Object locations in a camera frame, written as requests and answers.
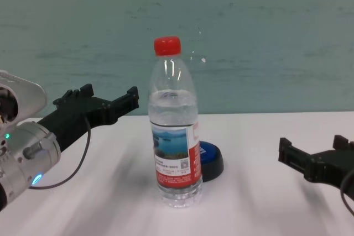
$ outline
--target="blue button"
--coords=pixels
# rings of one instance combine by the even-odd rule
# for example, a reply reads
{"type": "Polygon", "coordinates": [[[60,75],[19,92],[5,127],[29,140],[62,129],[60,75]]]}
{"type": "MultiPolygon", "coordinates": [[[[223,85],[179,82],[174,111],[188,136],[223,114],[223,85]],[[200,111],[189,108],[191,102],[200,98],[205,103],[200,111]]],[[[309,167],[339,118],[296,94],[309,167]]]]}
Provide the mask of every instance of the blue button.
{"type": "Polygon", "coordinates": [[[215,145],[205,141],[200,142],[200,162],[202,164],[214,161],[216,159],[216,155],[217,151],[215,145]]]}
{"type": "Polygon", "coordinates": [[[37,182],[39,182],[39,180],[42,178],[42,174],[39,174],[39,175],[37,175],[35,178],[34,178],[34,180],[33,180],[33,182],[32,182],[32,185],[35,185],[37,182]]]}

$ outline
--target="water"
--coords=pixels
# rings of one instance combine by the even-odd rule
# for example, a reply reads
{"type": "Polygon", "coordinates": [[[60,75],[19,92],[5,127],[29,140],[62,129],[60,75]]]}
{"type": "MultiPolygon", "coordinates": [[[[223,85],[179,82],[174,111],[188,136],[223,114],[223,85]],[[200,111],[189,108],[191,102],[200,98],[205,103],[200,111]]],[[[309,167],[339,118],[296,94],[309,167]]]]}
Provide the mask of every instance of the water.
{"type": "MultiPolygon", "coordinates": [[[[197,122],[196,96],[186,90],[162,90],[150,95],[150,121],[162,126],[185,127],[197,122]]],[[[201,193],[202,178],[184,188],[167,188],[158,184],[162,199],[172,207],[187,207],[197,201],[201,193]]]]}

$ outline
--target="red bottle cap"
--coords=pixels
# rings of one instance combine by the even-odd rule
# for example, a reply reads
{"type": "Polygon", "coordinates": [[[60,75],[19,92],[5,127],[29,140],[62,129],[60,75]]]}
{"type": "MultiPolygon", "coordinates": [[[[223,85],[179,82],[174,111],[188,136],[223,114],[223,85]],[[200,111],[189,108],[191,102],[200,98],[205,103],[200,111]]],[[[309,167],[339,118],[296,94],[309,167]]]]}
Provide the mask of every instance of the red bottle cap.
{"type": "Polygon", "coordinates": [[[181,41],[177,36],[165,36],[154,41],[157,56],[178,55],[181,53],[181,41]]]}

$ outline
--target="white table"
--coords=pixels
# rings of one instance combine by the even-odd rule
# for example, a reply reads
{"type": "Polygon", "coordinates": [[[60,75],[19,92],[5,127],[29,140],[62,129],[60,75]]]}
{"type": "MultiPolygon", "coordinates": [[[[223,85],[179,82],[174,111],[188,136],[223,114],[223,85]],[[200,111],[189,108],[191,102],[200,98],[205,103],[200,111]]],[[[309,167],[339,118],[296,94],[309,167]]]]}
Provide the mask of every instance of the white table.
{"type": "MultiPolygon", "coordinates": [[[[158,200],[147,117],[123,117],[92,131],[77,175],[53,190],[28,190],[0,212],[1,236],[350,235],[354,218],[339,190],[306,182],[278,162],[280,137],[309,153],[354,140],[354,112],[201,115],[201,140],[216,144],[223,174],[200,203],[172,209],[158,200]]],[[[86,136],[40,181],[61,181],[77,166],[86,136]]]]}

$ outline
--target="black cable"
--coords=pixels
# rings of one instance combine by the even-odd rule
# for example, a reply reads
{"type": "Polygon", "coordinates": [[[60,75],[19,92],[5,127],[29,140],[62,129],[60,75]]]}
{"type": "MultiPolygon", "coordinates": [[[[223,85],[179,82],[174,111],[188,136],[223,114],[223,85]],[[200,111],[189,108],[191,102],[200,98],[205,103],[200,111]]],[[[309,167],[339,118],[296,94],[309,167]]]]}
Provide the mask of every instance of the black cable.
{"type": "Polygon", "coordinates": [[[56,183],[54,185],[49,185],[49,186],[30,186],[29,189],[46,190],[46,189],[56,188],[56,187],[58,187],[58,186],[60,186],[60,185],[62,185],[64,183],[68,182],[79,171],[82,163],[84,162],[84,159],[86,157],[87,151],[88,151],[89,146],[90,146],[90,141],[91,141],[91,126],[90,126],[89,120],[87,119],[86,116],[84,116],[84,119],[85,119],[85,123],[86,123],[86,126],[87,126],[87,141],[86,141],[86,146],[85,146],[84,153],[83,153],[83,155],[81,157],[81,160],[80,160],[80,163],[77,166],[77,168],[75,169],[75,171],[68,178],[66,178],[65,180],[63,180],[61,182],[58,182],[58,183],[56,183]]]}
{"type": "Polygon", "coordinates": [[[341,183],[341,186],[340,186],[340,192],[341,192],[341,198],[342,198],[342,201],[345,205],[345,207],[348,209],[348,211],[354,216],[354,211],[353,209],[349,206],[347,200],[345,199],[344,197],[344,190],[345,188],[347,187],[350,179],[352,179],[354,177],[354,170],[351,170],[343,179],[342,183],[341,183]]]}

